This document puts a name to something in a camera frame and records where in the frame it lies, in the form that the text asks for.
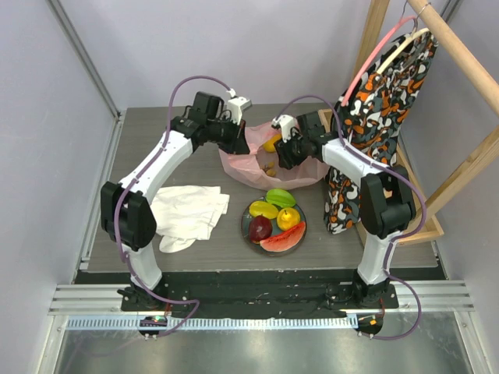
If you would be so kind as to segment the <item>pink plastic bag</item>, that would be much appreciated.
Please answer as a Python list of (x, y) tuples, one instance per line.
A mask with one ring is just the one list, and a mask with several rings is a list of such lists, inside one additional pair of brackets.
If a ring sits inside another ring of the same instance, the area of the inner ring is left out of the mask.
[(308, 157), (290, 170), (278, 165), (278, 155), (264, 149), (265, 142), (277, 134), (278, 131), (272, 129), (269, 122), (246, 127), (250, 153), (232, 155), (220, 151), (225, 173), (244, 185), (261, 190), (292, 190), (321, 181), (329, 167), (315, 158)]

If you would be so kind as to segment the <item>green fake starfruit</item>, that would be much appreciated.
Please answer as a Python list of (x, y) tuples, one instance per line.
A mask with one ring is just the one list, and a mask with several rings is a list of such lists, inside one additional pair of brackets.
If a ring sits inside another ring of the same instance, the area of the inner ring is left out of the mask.
[(295, 197), (284, 189), (270, 189), (266, 193), (265, 201), (280, 208), (289, 208), (296, 205)]

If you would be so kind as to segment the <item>yellow fake starfruit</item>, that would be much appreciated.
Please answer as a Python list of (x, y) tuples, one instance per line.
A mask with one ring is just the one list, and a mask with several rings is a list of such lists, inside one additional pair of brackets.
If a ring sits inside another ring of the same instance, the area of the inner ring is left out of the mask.
[(263, 216), (273, 220), (278, 216), (279, 209), (271, 203), (263, 200), (257, 200), (249, 205), (249, 214), (252, 217)]

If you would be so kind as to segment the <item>red fake apple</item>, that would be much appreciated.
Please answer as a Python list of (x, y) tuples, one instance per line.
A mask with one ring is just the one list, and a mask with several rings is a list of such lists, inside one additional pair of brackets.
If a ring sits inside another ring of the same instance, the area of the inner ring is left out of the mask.
[(271, 237), (273, 226), (271, 220), (263, 215), (254, 217), (249, 223), (248, 237), (251, 242), (259, 243), (260, 241)]

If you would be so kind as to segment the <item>fake watermelon slice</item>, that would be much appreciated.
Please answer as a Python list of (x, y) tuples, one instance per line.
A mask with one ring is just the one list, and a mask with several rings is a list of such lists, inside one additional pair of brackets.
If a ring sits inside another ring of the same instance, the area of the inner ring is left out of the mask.
[(300, 222), (279, 235), (260, 241), (260, 247), (267, 252), (285, 252), (297, 246), (302, 241), (305, 233), (306, 223)]

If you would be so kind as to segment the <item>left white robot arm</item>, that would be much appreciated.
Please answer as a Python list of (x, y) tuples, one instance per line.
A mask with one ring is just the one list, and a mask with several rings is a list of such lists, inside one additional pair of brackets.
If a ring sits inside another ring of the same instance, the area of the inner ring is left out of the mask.
[(229, 154), (248, 154), (243, 118), (250, 99), (198, 92), (182, 115), (169, 120), (169, 130), (153, 150), (120, 182), (101, 187), (101, 227), (119, 247), (131, 281), (142, 288), (139, 301), (150, 311), (159, 310), (166, 292), (152, 240), (157, 223), (150, 208), (158, 190), (172, 172), (200, 146), (215, 143)]

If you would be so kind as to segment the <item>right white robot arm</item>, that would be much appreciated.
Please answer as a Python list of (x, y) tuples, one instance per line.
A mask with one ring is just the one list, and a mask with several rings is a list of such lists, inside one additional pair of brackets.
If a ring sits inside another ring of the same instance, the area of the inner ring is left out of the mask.
[(416, 215), (406, 170), (368, 158), (337, 131), (310, 127), (311, 115), (280, 115), (271, 122), (281, 133), (275, 144), (279, 166), (291, 169), (308, 157), (338, 169), (359, 187), (359, 217), (366, 228), (363, 257), (352, 279), (351, 299), (368, 308), (388, 291), (392, 252)]

